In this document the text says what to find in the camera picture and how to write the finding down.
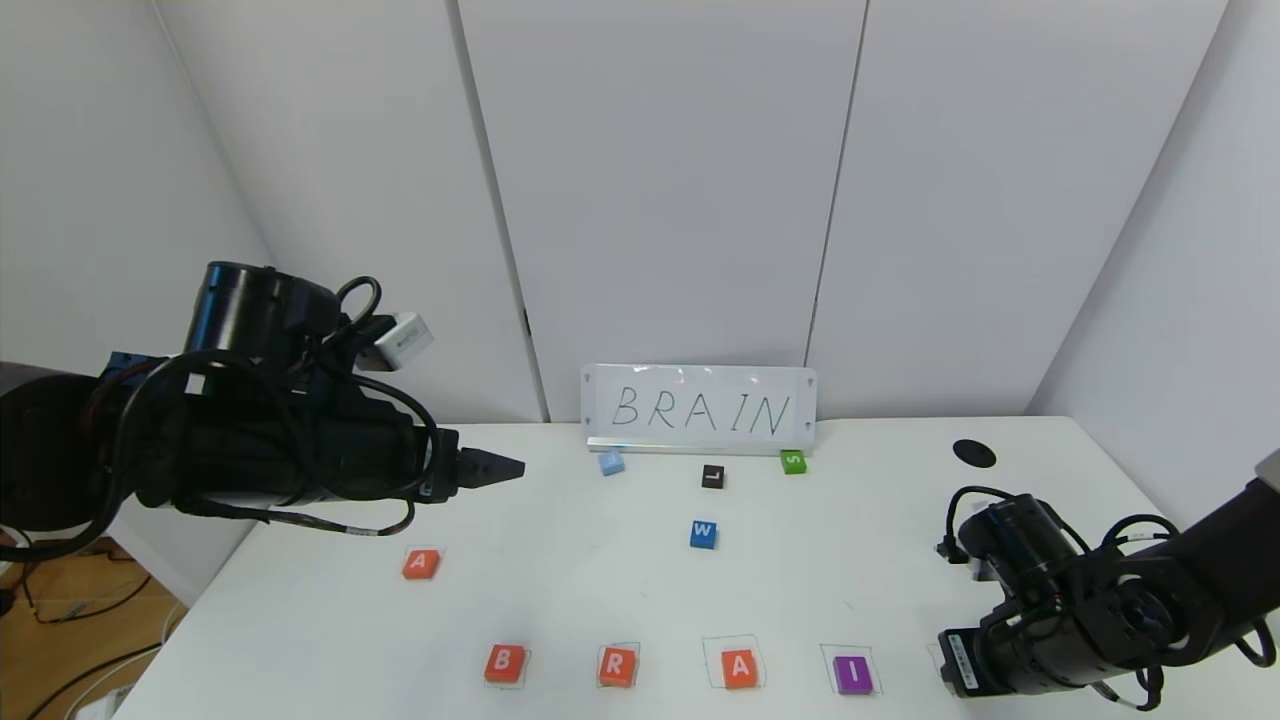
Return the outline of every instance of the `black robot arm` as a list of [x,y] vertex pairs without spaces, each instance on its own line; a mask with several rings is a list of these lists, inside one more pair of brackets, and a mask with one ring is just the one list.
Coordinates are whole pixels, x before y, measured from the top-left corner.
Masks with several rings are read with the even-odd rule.
[[[1165,666],[1199,662],[1233,644],[1254,665],[1271,666],[1276,650],[1265,615],[1280,607],[1277,488],[1280,451],[1258,465],[1258,479],[1185,532],[1137,515],[1083,555],[1068,543],[1065,523],[1029,495],[966,520],[959,544],[948,529],[940,552],[986,565],[1006,600],[978,628],[938,635],[943,679],[961,697],[1093,687],[1107,700],[1153,710]],[[1130,537],[1120,533],[1138,523],[1161,525],[1152,537],[1166,539],[1126,556],[1120,546]],[[1251,632],[1261,651],[1243,639]],[[1105,683],[1130,671],[1148,693],[1140,705]]]
[[[370,300],[351,319],[342,301],[362,286]],[[97,379],[0,364],[0,523],[90,523],[58,546],[0,548],[0,560],[76,552],[134,493],[192,515],[387,536],[416,503],[521,477],[522,462],[458,447],[413,397],[355,374],[397,369],[430,342],[417,315],[375,314],[380,299],[369,277],[334,293],[273,268],[210,263],[179,355],[116,352]],[[296,511],[328,500],[401,500],[406,515],[365,529]]]

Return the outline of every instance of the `black circle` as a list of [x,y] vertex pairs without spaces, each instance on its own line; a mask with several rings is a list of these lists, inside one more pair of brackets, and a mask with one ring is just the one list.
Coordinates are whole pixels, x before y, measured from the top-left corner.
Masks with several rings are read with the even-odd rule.
[[956,457],[974,468],[991,468],[996,464],[996,454],[975,439],[957,439],[951,450]]

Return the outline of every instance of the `white wall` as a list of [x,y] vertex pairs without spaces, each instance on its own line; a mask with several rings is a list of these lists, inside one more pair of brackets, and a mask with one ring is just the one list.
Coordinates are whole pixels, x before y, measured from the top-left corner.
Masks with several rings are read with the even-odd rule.
[[435,343],[385,379],[438,420],[541,420],[453,4],[157,5],[280,269],[420,313]]
[[[269,255],[152,8],[0,3],[0,356],[179,351],[215,259]],[[188,603],[247,532],[133,501],[111,528]]]
[[1075,418],[1171,519],[1280,446],[1280,3],[1231,0],[1032,411]]
[[586,363],[801,365],[859,0],[466,0],[553,420]]
[[808,359],[822,418],[1027,409],[1224,4],[872,3]]

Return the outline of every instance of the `green letter block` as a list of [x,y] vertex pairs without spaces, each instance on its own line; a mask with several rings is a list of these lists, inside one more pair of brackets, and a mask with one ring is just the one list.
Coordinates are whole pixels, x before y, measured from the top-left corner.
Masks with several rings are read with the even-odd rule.
[[804,452],[799,450],[783,450],[782,451],[782,471],[788,475],[799,475],[804,473],[808,466],[804,464]]

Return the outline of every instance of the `purple letter block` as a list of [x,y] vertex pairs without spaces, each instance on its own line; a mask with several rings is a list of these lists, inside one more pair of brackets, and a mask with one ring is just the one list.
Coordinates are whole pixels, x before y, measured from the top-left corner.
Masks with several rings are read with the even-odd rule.
[[840,694],[870,694],[872,671],[865,657],[836,659],[836,688]]

